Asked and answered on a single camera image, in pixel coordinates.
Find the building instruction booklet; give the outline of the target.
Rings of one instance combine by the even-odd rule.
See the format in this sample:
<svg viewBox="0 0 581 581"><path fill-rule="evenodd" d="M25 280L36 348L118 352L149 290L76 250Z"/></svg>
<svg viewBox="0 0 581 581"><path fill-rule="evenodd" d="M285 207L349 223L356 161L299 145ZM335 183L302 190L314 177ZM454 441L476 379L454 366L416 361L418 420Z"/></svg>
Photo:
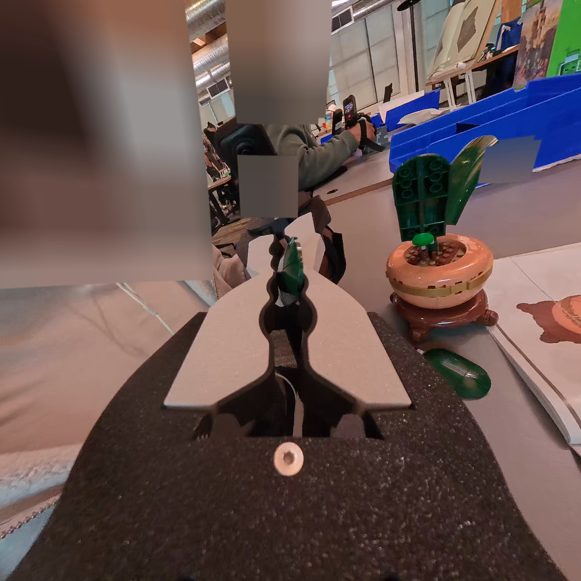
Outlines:
<svg viewBox="0 0 581 581"><path fill-rule="evenodd" d="M498 346L580 455L580 243L497 259Z"/></svg>

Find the toy flower pot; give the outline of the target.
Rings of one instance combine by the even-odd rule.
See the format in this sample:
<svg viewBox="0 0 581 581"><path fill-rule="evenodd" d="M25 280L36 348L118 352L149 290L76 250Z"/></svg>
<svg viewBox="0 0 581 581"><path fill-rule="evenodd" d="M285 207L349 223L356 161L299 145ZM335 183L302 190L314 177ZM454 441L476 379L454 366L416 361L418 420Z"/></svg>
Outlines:
<svg viewBox="0 0 581 581"><path fill-rule="evenodd" d="M417 234L390 254L390 300L409 326L414 344L425 341L434 329L498 323L484 291L493 261L483 242L456 234Z"/></svg>

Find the blue plastic bin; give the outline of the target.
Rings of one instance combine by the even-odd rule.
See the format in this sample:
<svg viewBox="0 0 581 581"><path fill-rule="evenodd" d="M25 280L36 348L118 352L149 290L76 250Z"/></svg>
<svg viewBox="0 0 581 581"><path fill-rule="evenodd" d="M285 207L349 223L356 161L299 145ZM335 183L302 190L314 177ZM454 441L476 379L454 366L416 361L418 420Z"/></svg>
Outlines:
<svg viewBox="0 0 581 581"><path fill-rule="evenodd" d="M403 126L403 124L400 123L400 120L403 119L404 116L426 109L437 110L439 109L439 103L440 90L428 93L419 91L408 96L392 99L387 103L376 104L370 110L371 114L369 116L375 127L387 127L388 131L394 131L398 127ZM341 107L331 105L325 118L318 122L318 126L321 130L318 130L316 127L313 128L313 133L318 143L325 143L330 140L333 128L332 113L335 109L341 109Z"/></svg>
<svg viewBox="0 0 581 581"><path fill-rule="evenodd" d="M580 73L530 81L397 133L391 141L392 173L417 155L451 162L473 139L532 137L540 141L533 172L580 158Z"/></svg>

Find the green toy set box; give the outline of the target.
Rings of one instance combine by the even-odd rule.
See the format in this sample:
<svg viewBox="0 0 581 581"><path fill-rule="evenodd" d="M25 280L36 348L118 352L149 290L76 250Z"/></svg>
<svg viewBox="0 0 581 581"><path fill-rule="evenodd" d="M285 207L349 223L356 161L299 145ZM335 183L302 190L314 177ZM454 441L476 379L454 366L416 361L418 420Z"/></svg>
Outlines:
<svg viewBox="0 0 581 581"><path fill-rule="evenodd" d="M527 1L512 88L580 72L580 1Z"/></svg>

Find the wooden easel with board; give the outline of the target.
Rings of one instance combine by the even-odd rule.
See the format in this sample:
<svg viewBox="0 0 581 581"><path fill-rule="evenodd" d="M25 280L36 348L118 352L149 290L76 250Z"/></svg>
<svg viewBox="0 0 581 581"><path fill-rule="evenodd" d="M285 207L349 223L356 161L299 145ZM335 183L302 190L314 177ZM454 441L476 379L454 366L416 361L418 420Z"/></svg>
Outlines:
<svg viewBox="0 0 581 581"><path fill-rule="evenodd" d="M472 69L482 57L501 4L501 1L455 1L447 15L426 84L444 83L451 111L456 108L453 77L464 77L468 102L476 101Z"/></svg>

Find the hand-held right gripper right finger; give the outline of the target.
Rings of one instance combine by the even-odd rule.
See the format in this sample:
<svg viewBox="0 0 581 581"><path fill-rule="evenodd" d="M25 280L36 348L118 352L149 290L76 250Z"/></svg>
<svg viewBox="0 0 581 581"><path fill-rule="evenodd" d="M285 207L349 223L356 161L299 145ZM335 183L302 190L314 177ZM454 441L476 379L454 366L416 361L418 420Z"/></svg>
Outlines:
<svg viewBox="0 0 581 581"><path fill-rule="evenodd" d="M306 272L300 302L301 364L308 408L320 414L365 414L412 405L370 316L318 272Z"/></svg>

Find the black floor lamp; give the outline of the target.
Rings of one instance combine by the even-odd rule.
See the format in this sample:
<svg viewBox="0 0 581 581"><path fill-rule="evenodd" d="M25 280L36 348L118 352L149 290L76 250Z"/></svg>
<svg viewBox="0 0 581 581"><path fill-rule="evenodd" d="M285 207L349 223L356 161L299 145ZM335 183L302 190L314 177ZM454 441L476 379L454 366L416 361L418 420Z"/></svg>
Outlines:
<svg viewBox="0 0 581 581"><path fill-rule="evenodd" d="M412 62L414 68L414 85L415 91L419 92L421 89L421 81L420 81L420 59L418 54L418 30L415 21L415 7L419 4L420 1L402 1L398 7L397 11L399 12L407 12L409 13L409 20L410 20L410 30L411 30L411 45L412 45Z"/></svg>

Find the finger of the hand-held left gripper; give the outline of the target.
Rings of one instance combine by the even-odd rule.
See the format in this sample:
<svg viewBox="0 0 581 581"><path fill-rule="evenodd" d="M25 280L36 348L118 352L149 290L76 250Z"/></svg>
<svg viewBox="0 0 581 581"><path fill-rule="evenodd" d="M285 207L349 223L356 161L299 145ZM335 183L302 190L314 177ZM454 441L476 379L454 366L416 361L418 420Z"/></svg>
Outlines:
<svg viewBox="0 0 581 581"><path fill-rule="evenodd" d="M313 271L323 275L327 266L324 258L325 243L323 236L315 230L311 213L303 214L295 220L295 238L301 246L304 272Z"/></svg>
<svg viewBox="0 0 581 581"><path fill-rule="evenodd" d="M275 236L259 236L248 244L248 274L251 278L271 279L273 256L271 247L277 242Z"/></svg>

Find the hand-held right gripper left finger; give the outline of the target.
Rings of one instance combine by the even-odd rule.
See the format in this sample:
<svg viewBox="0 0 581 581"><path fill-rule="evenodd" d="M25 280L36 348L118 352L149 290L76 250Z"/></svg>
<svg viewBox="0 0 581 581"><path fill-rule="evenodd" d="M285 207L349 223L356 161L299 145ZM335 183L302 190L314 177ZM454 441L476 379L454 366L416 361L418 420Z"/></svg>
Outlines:
<svg viewBox="0 0 581 581"><path fill-rule="evenodd" d="M276 399L264 326L273 272L231 290L207 312L164 400L167 408L269 409Z"/></svg>

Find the white bag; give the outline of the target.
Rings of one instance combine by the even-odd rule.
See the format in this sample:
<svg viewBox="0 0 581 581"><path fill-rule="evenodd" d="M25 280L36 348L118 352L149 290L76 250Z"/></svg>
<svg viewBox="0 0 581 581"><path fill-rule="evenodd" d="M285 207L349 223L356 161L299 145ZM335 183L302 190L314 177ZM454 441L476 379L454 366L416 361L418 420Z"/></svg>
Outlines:
<svg viewBox="0 0 581 581"><path fill-rule="evenodd" d="M399 120L398 124L406 126L407 125L417 126L421 123L433 120L443 113L446 113L446 110L440 110L435 108L422 109L419 111L406 114Z"/></svg>

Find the brown-edged grey desk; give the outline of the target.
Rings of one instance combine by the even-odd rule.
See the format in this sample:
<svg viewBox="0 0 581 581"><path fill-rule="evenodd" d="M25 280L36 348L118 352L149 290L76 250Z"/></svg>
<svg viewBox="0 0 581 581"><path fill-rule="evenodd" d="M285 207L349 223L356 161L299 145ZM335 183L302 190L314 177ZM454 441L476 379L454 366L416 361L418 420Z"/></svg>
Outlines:
<svg viewBox="0 0 581 581"><path fill-rule="evenodd" d="M328 206L390 186L390 149L362 156L360 152L345 163L347 170L314 191Z"/></svg>

